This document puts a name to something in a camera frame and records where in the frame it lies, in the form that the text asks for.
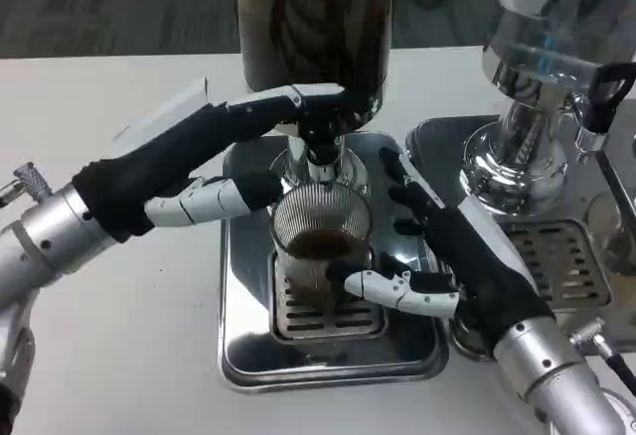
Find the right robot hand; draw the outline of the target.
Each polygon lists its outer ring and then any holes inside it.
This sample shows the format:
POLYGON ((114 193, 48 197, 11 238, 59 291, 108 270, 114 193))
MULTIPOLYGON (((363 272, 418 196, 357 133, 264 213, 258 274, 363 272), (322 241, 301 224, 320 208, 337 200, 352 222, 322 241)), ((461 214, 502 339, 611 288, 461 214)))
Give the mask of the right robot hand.
POLYGON ((450 270, 415 271, 387 253, 371 268, 339 257, 327 266, 329 282, 403 313, 441 319, 459 315, 473 325, 489 355, 510 333, 532 323, 556 328, 556 316, 519 252, 475 198, 449 206, 403 153, 384 147, 379 157, 394 183, 390 198, 411 213, 394 221, 395 232, 422 238, 450 270))

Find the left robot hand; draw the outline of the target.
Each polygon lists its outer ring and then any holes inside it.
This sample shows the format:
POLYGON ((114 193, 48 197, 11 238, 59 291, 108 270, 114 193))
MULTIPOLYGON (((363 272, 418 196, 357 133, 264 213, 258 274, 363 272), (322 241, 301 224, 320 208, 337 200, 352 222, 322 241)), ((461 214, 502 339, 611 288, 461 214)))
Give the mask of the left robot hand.
POLYGON ((286 85, 242 100, 207 102, 136 149, 87 164, 72 185, 90 216, 123 243, 153 228, 146 202, 185 182, 229 146, 283 124, 295 125, 311 145, 322 145, 362 127, 371 107, 369 97, 336 83, 286 85))

